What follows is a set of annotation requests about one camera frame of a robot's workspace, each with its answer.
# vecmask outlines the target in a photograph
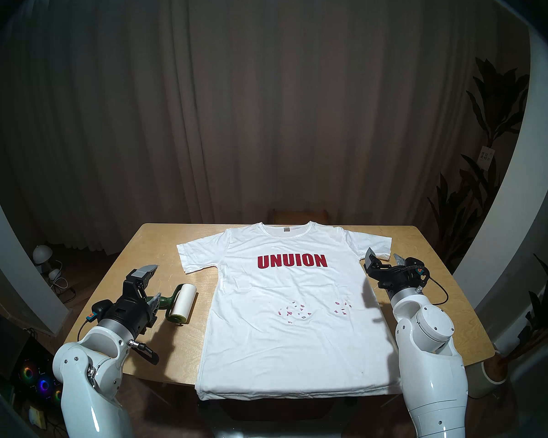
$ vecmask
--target white lamp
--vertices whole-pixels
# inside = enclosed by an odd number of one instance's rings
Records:
[[[61,277],[61,269],[63,264],[59,268],[53,268],[49,262],[49,259],[53,256],[53,250],[47,245],[38,245],[33,251],[34,265],[37,267],[39,273],[48,273],[49,279],[52,283],[55,283]]]

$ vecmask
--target white vase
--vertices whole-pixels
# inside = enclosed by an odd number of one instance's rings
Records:
[[[504,384],[507,380],[507,377],[501,381],[493,381],[485,373],[485,367],[483,361],[480,363],[471,364],[470,366],[465,367],[465,372],[467,374],[467,383],[469,385],[469,396],[474,399],[479,399],[499,385]]]

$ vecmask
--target hanging tag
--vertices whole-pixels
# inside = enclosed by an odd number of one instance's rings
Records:
[[[494,149],[483,146],[481,148],[481,152],[479,153],[479,157],[477,158],[478,166],[481,169],[484,169],[485,171],[487,171],[487,169],[489,169],[489,165],[491,164],[491,160],[493,160],[494,154],[495,154]]]

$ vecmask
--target green handle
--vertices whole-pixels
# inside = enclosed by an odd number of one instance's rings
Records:
[[[178,286],[176,286],[176,289],[172,293],[172,296],[161,297],[161,300],[158,303],[159,310],[166,310],[165,319],[172,323],[178,323],[179,325],[182,325],[183,323],[185,323],[186,320],[184,319],[184,317],[182,317],[182,315],[171,315],[171,309],[176,300],[176,296],[182,287],[183,287],[183,284],[179,284]],[[150,301],[151,299],[153,299],[153,297],[146,297],[147,302]]]

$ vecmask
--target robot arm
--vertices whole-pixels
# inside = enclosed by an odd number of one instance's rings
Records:
[[[158,355],[136,342],[156,320],[160,294],[149,301],[144,289],[156,265],[133,270],[124,281],[122,296],[112,303],[95,303],[87,320],[97,319],[79,342],[64,344],[53,359],[53,373],[63,383],[61,410],[69,437],[132,437],[130,418],[115,399],[124,361],[130,349],[152,364]]]
[[[127,342],[102,326],[59,349],[53,373],[64,383],[61,409],[70,437],[133,436],[130,418],[114,398],[128,352]]]
[[[418,437],[465,437],[465,366],[451,319],[422,294],[430,273],[414,258],[396,267],[381,264],[371,249],[365,270],[392,302],[402,393]]]

